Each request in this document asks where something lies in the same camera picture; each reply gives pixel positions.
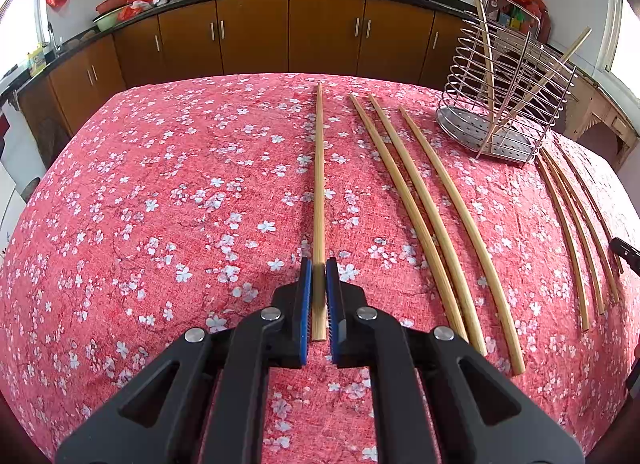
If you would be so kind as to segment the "brown lower kitchen cabinets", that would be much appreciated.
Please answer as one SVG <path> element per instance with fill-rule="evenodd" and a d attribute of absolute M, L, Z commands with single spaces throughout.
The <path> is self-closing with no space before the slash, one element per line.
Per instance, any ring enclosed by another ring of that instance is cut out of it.
<path fill-rule="evenodd" d="M 210 0 L 149 15 L 30 80 L 17 104 L 38 141 L 74 135 L 115 93 L 248 72 L 355 75 L 440 90 L 462 17 L 392 0 Z"/>

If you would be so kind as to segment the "old white side table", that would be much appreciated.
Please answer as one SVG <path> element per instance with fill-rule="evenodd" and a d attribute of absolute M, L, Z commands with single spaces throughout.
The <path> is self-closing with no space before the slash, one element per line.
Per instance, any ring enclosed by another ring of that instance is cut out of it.
<path fill-rule="evenodd" d="M 615 172 L 620 171 L 639 138 L 623 109 L 579 67 L 553 129 L 600 155 Z"/>

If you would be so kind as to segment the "red floral tablecloth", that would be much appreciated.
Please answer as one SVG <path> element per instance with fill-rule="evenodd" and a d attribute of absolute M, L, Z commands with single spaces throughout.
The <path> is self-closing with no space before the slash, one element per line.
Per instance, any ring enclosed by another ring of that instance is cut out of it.
<path fill-rule="evenodd" d="M 314 109 L 323 84 L 326 250 L 342 280 L 407 327 L 445 322 L 442 301 L 360 112 L 384 108 L 459 257 L 489 361 L 511 362 L 484 271 L 457 210 L 412 134 L 419 128 L 480 230 L 526 364 L 516 384 L 590 449 L 625 398 L 639 333 L 639 280 L 580 328 L 570 258 L 534 165 L 476 159 L 439 129 L 439 94 L 352 77 L 245 75 L 116 94 L 68 143 L 24 209 L 1 269 L 1 391 L 45 455 L 187 328 L 216 333 L 268 305 L 312 245 Z M 550 135 L 546 149 L 600 242 L 639 239 L 607 161 Z"/>

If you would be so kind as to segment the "yellow dish soap bottle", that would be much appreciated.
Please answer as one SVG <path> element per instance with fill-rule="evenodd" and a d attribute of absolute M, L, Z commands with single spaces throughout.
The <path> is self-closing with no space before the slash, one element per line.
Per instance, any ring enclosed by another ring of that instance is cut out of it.
<path fill-rule="evenodd" d="M 27 54 L 30 77 L 38 75 L 47 66 L 46 50 L 42 46 Z"/>

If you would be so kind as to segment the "red and green basins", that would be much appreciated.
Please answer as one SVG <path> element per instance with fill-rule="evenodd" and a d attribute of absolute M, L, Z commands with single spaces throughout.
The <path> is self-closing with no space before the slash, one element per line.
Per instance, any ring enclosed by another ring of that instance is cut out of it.
<path fill-rule="evenodd" d="M 154 0 L 105 0 L 96 6 L 92 23 L 99 31 L 106 31 L 119 23 L 131 20 L 153 6 Z"/>

